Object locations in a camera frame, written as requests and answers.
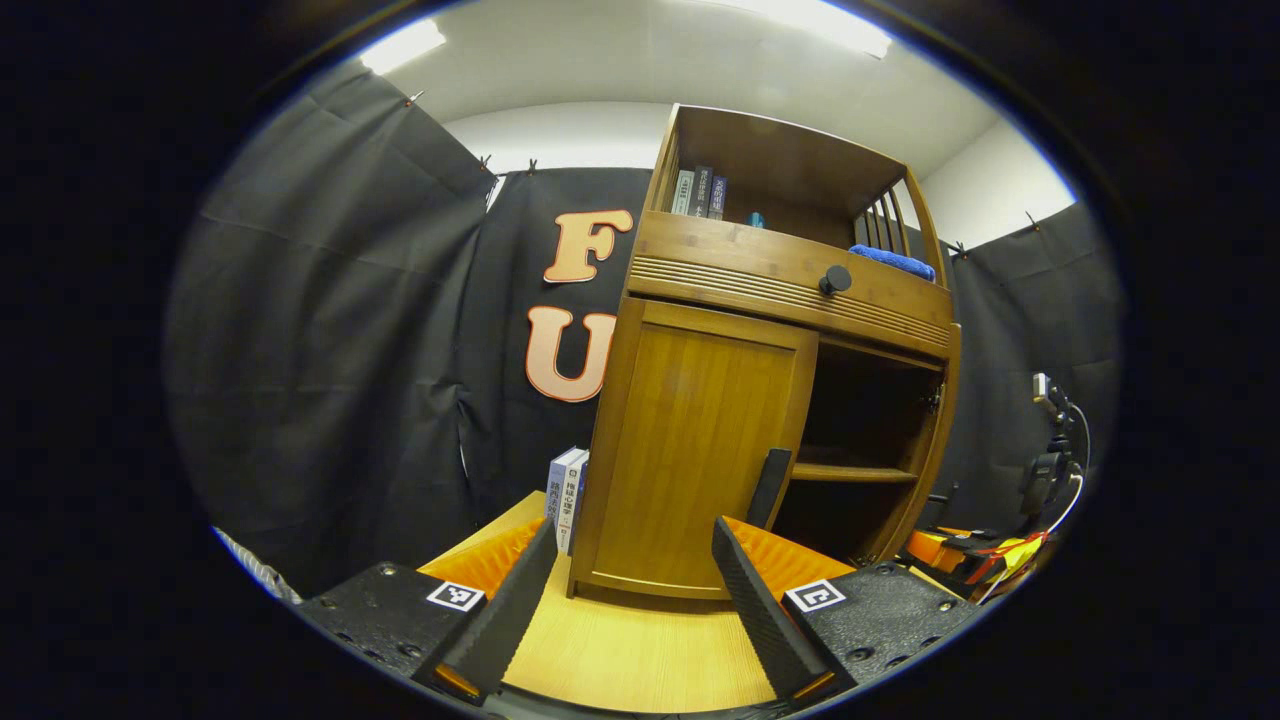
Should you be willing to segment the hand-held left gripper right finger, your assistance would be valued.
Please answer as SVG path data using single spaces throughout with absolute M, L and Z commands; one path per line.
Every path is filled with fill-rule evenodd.
M 893 561 L 855 569 L 733 518 L 716 519 L 712 557 L 772 689 L 791 706 L 878 682 L 980 612 Z

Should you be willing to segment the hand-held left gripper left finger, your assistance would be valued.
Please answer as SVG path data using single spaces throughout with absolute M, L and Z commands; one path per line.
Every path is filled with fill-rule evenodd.
M 498 692 L 557 553 L 538 518 L 424 569 L 370 566 L 297 609 L 383 670 L 480 706 Z

